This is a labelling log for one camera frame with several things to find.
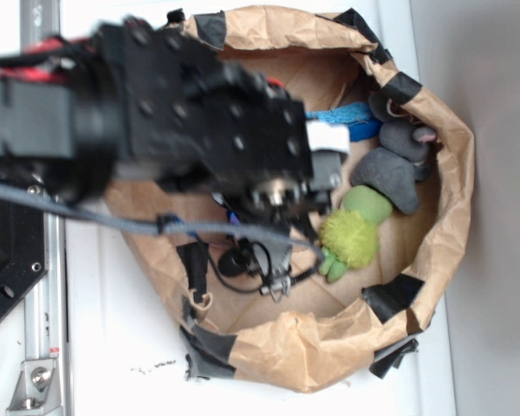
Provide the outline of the black gripper finger with white pad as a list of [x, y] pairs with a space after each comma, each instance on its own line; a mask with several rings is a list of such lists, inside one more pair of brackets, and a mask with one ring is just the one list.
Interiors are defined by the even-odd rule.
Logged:
[[327, 213], [333, 208], [332, 192], [343, 182], [342, 165], [349, 155], [348, 127], [321, 120], [309, 120], [306, 124], [312, 178], [307, 180], [308, 195], [315, 210]]

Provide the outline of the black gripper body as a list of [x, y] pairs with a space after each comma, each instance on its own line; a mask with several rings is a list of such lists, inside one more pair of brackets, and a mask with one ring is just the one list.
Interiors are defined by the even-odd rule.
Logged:
[[187, 73], [171, 99], [163, 191], [217, 193], [265, 221], [313, 210], [304, 106], [283, 87], [230, 62]]

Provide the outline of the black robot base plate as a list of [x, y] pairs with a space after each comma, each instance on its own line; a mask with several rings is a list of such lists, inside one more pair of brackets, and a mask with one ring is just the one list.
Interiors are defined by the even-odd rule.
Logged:
[[46, 271], [44, 214], [0, 201], [0, 323]]

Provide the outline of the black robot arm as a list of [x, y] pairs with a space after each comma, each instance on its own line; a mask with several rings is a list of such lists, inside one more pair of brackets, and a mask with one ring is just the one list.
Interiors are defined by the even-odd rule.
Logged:
[[345, 127], [177, 29], [129, 18], [0, 57], [0, 178], [71, 204], [149, 180], [268, 221], [327, 211], [348, 153]]

